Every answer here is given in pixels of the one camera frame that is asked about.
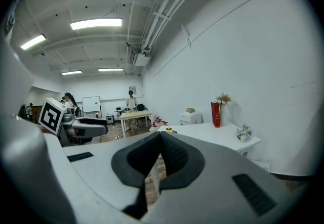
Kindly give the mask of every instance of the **desk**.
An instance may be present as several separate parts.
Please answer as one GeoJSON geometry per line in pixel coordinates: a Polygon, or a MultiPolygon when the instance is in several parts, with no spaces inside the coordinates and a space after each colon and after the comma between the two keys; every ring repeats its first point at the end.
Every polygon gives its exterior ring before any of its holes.
{"type": "Polygon", "coordinates": [[[32,118],[32,122],[35,122],[35,120],[36,120],[36,123],[38,124],[38,120],[39,120],[39,117],[40,117],[39,114],[32,114],[32,115],[29,115],[29,117],[32,118]]]}
{"type": "Polygon", "coordinates": [[[134,118],[140,118],[140,117],[145,117],[145,123],[146,123],[146,127],[147,127],[147,116],[151,115],[152,113],[148,112],[148,111],[139,111],[139,112],[125,112],[120,116],[120,122],[121,122],[121,129],[123,130],[123,136],[124,139],[126,138],[126,134],[125,134],[125,120],[129,120],[129,119],[134,119],[134,118]]]}
{"type": "Polygon", "coordinates": [[[233,123],[229,123],[220,128],[215,128],[213,123],[161,126],[158,131],[165,131],[166,128],[172,128],[172,130],[177,131],[181,135],[228,147],[244,155],[247,155],[247,152],[252,147],[261,142],[257,137],[251,137],[246,142],[239,141],[235,136],[238,127],[233,123]]]}
{"type": "Polygon", "coordinates": [[[89,114],[89,115],[95,115],[96,116],[96,118],[98,119],[98,115],[99,114],[101,114],[102,115],[102,113],[92,113],[92,114],[89,114]]]}
{"type": "Polygon", "coordinates": [[[125,112],[125,110],[114,111],[114,113],[119,113],[120,115],[122,115],[123,112],[125,112]]]}

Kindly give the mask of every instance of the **black chair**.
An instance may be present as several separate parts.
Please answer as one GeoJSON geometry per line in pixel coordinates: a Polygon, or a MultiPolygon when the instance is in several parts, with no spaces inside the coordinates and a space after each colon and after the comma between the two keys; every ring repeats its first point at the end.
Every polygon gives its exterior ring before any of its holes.
{"type": "Polygon", "coordinates": [[[143,104],[139,104],[137,105],[137,111],[144,111],[145,110],[145,106],[143,104]]]}
{"type": "Polygon", "coordinates": [[[137,111],[144,111],[144,110],[145,110],[145,106],[143,104],[137,105],[137,111]]]}

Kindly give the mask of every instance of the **air conditioning unit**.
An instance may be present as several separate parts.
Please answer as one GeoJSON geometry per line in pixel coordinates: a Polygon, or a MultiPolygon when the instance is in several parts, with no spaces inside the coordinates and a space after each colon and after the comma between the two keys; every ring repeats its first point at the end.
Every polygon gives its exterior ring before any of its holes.
{"type": "Polygon", "coordinates": [[[130,64],[134,65],[138,56],[138,51],[134,50],[131,52],[131,57],[130,57],[130,64]]]}
{"type": "Polygon", "coordinates": [[[138,54],[136,62],[135,62],[135,66],[138,67],[145,67],[147,62],[150,60],[151,57],[148,57],[144,54],[138,54]]]}

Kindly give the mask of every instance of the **ceiling light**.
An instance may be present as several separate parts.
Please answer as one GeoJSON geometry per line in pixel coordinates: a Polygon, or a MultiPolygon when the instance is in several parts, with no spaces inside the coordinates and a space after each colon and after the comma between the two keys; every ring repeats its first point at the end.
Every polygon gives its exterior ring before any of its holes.
{"type": "Polygon", "coordinates": [[[98,26],[122,26],[122,18],[91,19],[71,23],[73,30],[98,26]]]}
{"type": "Polygon", "coordinates": [[[82,73],[82,71],[78,70],[78,71],[64,72],[62,73],[62,75],[71,75],[71,74],[79,74],[79,73],[82,73]]]}
{"type": "Polygon", "coordinates": [[[41,34],[40,36],[30,40],[29,42],[25,43],[23,46],[21,46],[21,48],[23,50],[28,49],[29,47],[32,47],[33,45],[40,43],[41,41],[46,40],[45,36],[43,34],[41,34]]]}
{"type": "Polygon", "coordinates": [[[98,71],[123,71],[122,68],[99,68],[98,71]]]}

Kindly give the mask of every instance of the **red book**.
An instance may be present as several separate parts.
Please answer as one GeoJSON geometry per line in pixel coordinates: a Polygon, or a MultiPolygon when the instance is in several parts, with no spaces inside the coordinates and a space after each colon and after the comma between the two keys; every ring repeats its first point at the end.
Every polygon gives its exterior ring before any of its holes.
{"type": "Polygon", "coordinates": [[[213,124],[216,128],[221,126],[221,117],[219,114],[219,103],[211,102],[212,104],[212,117],[213,117],[213,124]]]}

